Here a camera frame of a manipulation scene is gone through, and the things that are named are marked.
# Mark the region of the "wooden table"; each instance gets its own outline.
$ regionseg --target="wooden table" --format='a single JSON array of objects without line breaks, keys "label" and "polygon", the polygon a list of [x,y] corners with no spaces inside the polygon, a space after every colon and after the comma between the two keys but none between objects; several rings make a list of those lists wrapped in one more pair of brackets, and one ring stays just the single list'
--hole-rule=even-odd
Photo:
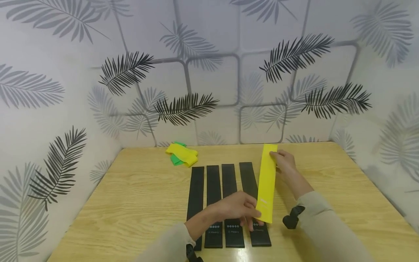
[{"label": "wooden table", "polygon": [[[190,148],[199,152],[195,166],[234,163],[238,190],[242,189],[239,162],[252,162],[256,179],[259,177],[262,145]],[[418,261],[417,234],[337,144],[281,144],[280,148],[295,155],[300,172],[376,261]],[[164,152],[165,148],[123,149],[49,261],[132,261],[162,231],[184,222],[191,169],[174,167]],[[206,185],[204,188],[205,206]],[[282,217],[294,204],[278,181],[274,221],[269,226],[272,247],[253,248],[244,230],[246,248],[203,248],[200,256],[205,262],[320,261],[301,230],[287,230],[282,224]]]}]

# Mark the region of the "yellow resistance band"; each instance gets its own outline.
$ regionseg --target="yellow resistance band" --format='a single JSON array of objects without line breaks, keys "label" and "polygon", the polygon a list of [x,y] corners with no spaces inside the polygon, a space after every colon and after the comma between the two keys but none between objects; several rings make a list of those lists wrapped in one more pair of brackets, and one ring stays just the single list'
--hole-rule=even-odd
[{"label": "yellow resistance band", "polygon": [[184,162],[187,167],[192,166],[198,161],[198,151],[188,149],[179,144],[170,144],[167,148],[166,153],[172,153]]},{"label": "yellow resistance band", "polygon": [[264,144],[262,151],[261,170],[259,172],[258,203],[256,209],[262,213],[258,219],[272,223],[274,209],[275,174],[277,163],[269,152],[278,150],[278,145]]}]

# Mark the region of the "wallpaper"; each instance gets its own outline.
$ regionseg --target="wallpaper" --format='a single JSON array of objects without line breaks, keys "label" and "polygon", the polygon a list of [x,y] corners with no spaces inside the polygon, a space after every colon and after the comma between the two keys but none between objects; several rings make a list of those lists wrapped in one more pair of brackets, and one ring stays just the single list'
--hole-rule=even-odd
[{"label": "wallpaper", "polygon": [[413,0],[0,0],[0,261],[121,148],[334,141],[419,232]]}]

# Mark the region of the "beige sleeve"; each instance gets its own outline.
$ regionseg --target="beige sleeve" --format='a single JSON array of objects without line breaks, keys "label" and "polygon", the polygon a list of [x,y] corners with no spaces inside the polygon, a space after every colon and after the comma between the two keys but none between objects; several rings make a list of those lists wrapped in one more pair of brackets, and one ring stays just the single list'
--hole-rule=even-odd
[{"label": "beige sleeve", "polygon": [[160,236],[134,262],[185,262],[187,244],[195,247],[185,224],[177,224]]},{"label": "beige sleeve", "polygon": [[297,204],[305,206],[298,216],[299,224],[325,262],[374,261],[355,233],[319,193],[307,193]]}]

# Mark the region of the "black object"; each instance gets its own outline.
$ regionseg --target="black object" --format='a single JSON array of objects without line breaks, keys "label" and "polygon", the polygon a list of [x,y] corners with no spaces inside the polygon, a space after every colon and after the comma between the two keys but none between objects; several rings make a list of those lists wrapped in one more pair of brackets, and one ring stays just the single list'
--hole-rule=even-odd
[{"label": "black object", "polygon": [[[204,167],[192,167],[191,185],[189,187],[188,213],[186,220],[202,211],[204,204]],[[196,241],[195,251],[202,249],[202,236]]]},{"label": "black object", "polygon": [[[237,192],[234,164],[223,164],[222,169],[222,197]],[[224,221],[225,247],[244,248],[243,228],[240,226],[240,219],[226,219]]]},{"label": "black object", "polygon": [[186,257],[189,262],[204,262],[201,257],[197,257],[191,244],[186,245]]},{"label": "black object", "polygon": [[[221,200],[220,168],[207,166],[207,206]],[[216,222],[205,232],[205,248],[222,248],[222,222]]]},{"label": "black object", "polygon": [[284,216],[282,222],[287,229],[296,229],[298,224],[298,216],[305,210],[302,205],[297,205],[292,208],[290,215]]},{"label": "black object", "polygon": [[[257,199],[258,186],[256,184],[252,163],[239,163],[239,167],[243,191]],[[252,241],[252,246],[272,246],[266,223],[263,226],[260,226],[255,219],[253,219],[253,232],[250,232],[250,239]]]}]

